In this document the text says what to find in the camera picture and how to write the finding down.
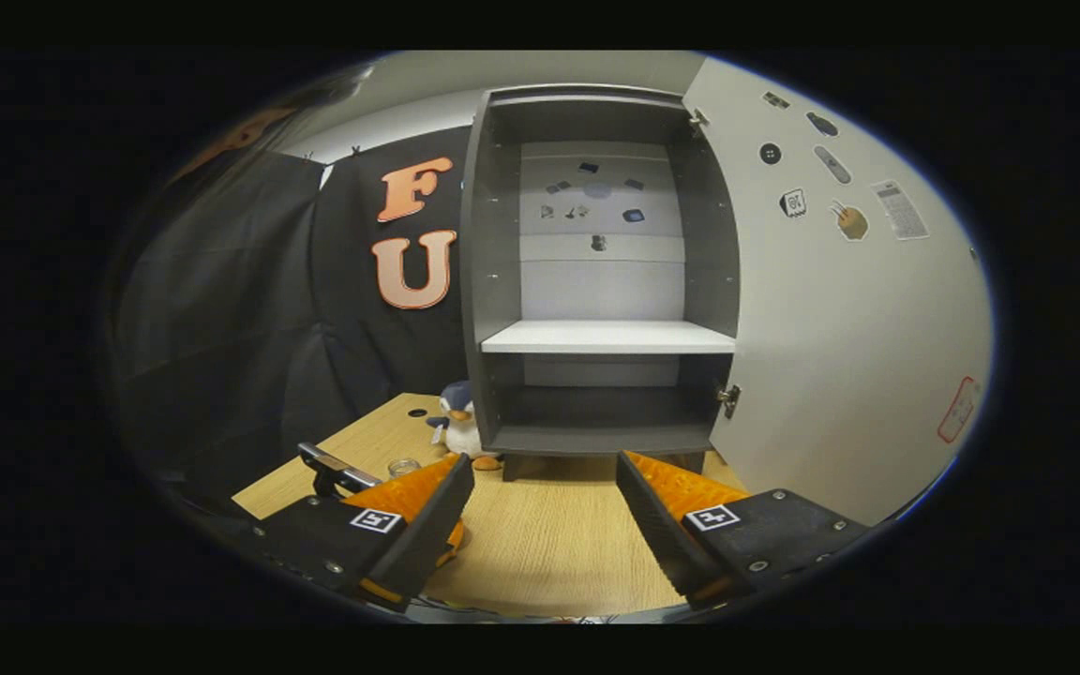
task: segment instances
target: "black fabric backdrop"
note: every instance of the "black fabric backdrop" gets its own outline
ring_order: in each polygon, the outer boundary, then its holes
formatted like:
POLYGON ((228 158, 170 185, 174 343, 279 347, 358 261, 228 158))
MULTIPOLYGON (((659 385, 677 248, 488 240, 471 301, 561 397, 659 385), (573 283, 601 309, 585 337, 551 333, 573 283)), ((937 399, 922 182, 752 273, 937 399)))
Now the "black fabric backdrop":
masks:
MULTIPOLYGON (((324 166, 262 153, 210 200, 175 184, 143 225, 114 320, 124 438, 186 499, 240 515, 231 495, 402 392, 465 377, 458 242, 431 308, 378 291, 372 246, 410 239, 409 287, 428 281, 419 235, 457 230, 469 127, 426 134, 324 166), (436 158, 419 213, 379 224, 381 176, 436 158)), ((222 158, 218 163, 234 161, 222 158)), ((218 168, 218 163, 211 171, 218 168)))

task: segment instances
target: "orange letter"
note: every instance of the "orange letter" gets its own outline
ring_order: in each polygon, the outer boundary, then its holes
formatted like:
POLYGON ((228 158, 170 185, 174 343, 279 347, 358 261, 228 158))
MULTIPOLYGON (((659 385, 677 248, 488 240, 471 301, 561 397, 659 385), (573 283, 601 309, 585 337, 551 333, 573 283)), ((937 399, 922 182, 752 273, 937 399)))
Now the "orange letter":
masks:
POLYGON ((436 172, 449 171, 450 167, 453 160, 441 158, 382 175, 381 183, 387 184, 387 207, 378 214, 378 222, 390 222, 391 219, 419 213, 423 203, 416 200, 416 192, 431 195, 436 191, 436 172))
POLYGON ((402 254, 410 246, 408 239, 387 239, 373 245, 378 260, 378 291, 381 299, 400 310, 422 310, 441 302, 449 294, 449 244, 458 233, 451 230, 429 231, 419 238, 428 249, 428 283, 423 287, 407 287, 402 269, 402 254))

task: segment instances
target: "stuffed penguin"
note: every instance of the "stuffed penguin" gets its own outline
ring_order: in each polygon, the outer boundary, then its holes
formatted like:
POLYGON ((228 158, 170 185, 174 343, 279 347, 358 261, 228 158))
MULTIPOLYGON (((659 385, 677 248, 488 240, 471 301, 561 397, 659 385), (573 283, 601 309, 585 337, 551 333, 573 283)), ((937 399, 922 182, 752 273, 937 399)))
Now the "stuffed penguin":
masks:
POLYGON ((454 381, 441 392, 441 411, 444 417, 428 418, 429 427, 436 429, 432 443, 441 441, 444 432, 444 444, 449 451, 463 453, 472 460, 472 467, 480 471, 501 469, 497 453, 485 453, 481 449, 481 436, 477 435, 477 420, 474 419, 473 388, 469 380, 454 381))

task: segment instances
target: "open cabinet door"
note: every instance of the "open cabinet door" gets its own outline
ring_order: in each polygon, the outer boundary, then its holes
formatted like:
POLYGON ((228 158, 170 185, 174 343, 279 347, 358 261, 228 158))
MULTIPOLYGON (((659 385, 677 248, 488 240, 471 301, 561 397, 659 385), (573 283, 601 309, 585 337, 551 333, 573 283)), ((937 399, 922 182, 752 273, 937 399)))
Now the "open cabinet door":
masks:
POLYGON ((989 384, 994 311, 971 240, 924 176, 806 96, 707 59, 685 103, 741 257, 726 386, 741 393, 712 445, 753 492, 881 522, 950 464, 989 384))

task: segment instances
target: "wooden table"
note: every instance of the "wooden table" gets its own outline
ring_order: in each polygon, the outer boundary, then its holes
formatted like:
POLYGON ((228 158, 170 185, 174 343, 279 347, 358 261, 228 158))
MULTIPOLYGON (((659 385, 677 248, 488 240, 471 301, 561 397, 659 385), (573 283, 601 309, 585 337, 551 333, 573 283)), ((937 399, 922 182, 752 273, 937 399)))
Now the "wooden table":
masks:
MULTIPOLYGON (((431 444, 438 400, 400 394, 318 444, 376 477, 396 458, 420 465, 444 457, 431 444), (413 409, 426 416, 411 417, 413 409)), ((529 458, 518 480, 475 471, 462 518, 465 543, 433 573, 433 598, 499 615, 604 616, 678 606, 615 484, 616 458, 529 458)), ((707 449, 703 475, 743 488, 719 454, 707 449)), ((313 472, 295 458, 232 499, 265 518, 312 495, 313 472)))

